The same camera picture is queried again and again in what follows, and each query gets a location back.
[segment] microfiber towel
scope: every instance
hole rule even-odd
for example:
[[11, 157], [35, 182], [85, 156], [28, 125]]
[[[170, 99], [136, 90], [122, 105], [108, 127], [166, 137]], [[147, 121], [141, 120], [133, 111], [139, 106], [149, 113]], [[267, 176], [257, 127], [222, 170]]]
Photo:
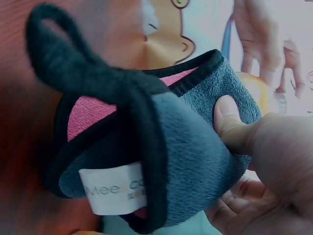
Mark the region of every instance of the microfiber towel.
[[[71, 43], [43, 19], [54, 20]], [[245, 172], [250, 158], [230, 153], [214, 131], [214, 105], [228, 94], [245, 123], [261, 113], [219, 51], [161, 70], [113, 68], [90, 50], [67, 12], [53, 4], [32, 10], [25, 36], [35, 74], [65, 94], [55, 126], [60, 150], [44, 179], [54, 194], [85, 197], [82, 168], [140, 161], [146, 217], [122, 217], [136, 232], [149, 234], [213, 205]]]

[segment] orange object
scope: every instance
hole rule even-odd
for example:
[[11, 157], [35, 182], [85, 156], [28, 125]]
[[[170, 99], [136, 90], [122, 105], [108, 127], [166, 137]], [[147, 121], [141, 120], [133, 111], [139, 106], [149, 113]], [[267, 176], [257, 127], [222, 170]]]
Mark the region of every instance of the orange object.
[[254, 101], [259, 106], [262, 115], [266, 115], [270, 112], [270, 89], [259, 78], [245, 72], [237, 72], [237, 76], [242, 81], [243, 85], [251, 93]]

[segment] pink microfiber fabric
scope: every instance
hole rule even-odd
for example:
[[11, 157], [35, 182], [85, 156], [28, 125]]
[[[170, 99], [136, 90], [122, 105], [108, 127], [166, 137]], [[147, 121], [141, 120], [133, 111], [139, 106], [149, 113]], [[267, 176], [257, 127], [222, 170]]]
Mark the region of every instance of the pink microfiber fabric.
[[[172, 76], [163, 77], [161, 80], [167, 86], [170, 86], [196, 69], [197, 68], [194, 68]], [[80, 97], [76, 101], [68, 118], [67, 141], [72, 140], [79, 133], [110, 115], [115, 110], [115, 105], [108, 105], [98, 99], [87, 96]]]

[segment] white fabric label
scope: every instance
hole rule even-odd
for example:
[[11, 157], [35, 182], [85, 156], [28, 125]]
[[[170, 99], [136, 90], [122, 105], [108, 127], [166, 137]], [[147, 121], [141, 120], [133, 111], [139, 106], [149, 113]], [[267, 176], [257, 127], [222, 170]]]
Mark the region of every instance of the white fabric label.
[[110, 169], [80, 169], [93, 213], [121, 215], [147, 205], [141, 164], [133, 163]]

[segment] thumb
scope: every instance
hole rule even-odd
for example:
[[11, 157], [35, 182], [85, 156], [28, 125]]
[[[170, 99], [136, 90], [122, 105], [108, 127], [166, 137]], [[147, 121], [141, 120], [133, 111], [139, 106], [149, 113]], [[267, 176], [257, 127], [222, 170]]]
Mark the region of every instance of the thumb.
[[244, 124], [234, 99], [225, 95], [216, 103], [214, 109], [214, 127], [223, 143], [233, 152], [251, 155], [255, 124]]

